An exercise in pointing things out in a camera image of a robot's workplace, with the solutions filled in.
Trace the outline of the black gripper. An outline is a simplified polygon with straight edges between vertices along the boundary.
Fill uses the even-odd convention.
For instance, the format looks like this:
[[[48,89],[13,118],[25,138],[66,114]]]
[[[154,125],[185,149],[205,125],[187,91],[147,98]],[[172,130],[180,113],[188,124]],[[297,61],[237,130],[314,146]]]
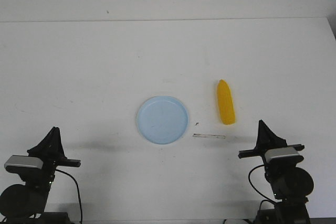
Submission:
[[[261,156],[263,158],[266,151],[276,148],[283,147],[294,147],[298,152],[304,149],[304,145],[296,144],[296,145],[287,145],[285,139],[278,137],[263,120],[259,120],[258,122],[258,135],[256,146],[252,150],[243,150],[238,152],[239,158],[248,158]]]
[[[56,138],[57,151],[54,147],[54,134]],[[65,155],[59,127],[53,127],[43,140],[35,147],[27,151],[28,156],[36,157],[40,159],[47,159],[43,164],[44,173],[54,173],[58,166],[62,167],[80,167],[81,160],[68,159]]]

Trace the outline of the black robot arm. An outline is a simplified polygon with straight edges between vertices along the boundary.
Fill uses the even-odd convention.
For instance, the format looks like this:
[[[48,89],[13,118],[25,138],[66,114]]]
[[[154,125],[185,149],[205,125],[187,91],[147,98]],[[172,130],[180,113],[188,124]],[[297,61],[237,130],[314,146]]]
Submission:
[[[310,223],[306,208],[307,196],[313,192],[314,182],[311,175],[297,164],[304,160],[299,154],[304,145],[289,145],[278,137],[263,120],[258,122],[256,145],[251,150],[238,152],[239,158],[261,157],[262,164],[252,168],[247,177],[251,187],[268,202],[270,209],[258,208],[253,221],[247,223]],[[265,180],[270,184],[274,200],[261,193],[252,183],[251,174],[263,168]]]
[[[71,223],[67,212],[46,212],[45,207],[59,167],[80,165],[80,160],[65,156],[60,129],[55,126],[39,144],[27,150],[27,155],[12,155],[4,168],[17,174],[23,183],[13,184],[1,193],[2,223]]]

